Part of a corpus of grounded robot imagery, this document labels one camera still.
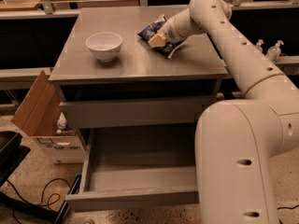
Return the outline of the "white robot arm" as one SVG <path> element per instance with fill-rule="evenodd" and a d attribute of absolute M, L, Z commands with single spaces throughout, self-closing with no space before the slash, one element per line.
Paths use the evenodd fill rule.
<path fill-rule="evenodd" d="M 241 90 L 198 120 L 195 162 L 202 224 L 279 224 L 271 157 L 299 146 L 299 90 L 230 22 L 223 0 L 191 0 L 152 47 L 207 33 Z"/>

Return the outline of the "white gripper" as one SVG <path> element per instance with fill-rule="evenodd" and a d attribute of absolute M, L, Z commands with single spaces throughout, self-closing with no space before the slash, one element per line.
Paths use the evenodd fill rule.
<path fill-rule="evenodd" d="M 164 47 L 169 41 L 178 43 L 190 35 L 190 18 L 173 16 L 163 26 L 163 33 L 154 35 L 149 41 L 152 48 Z"/>

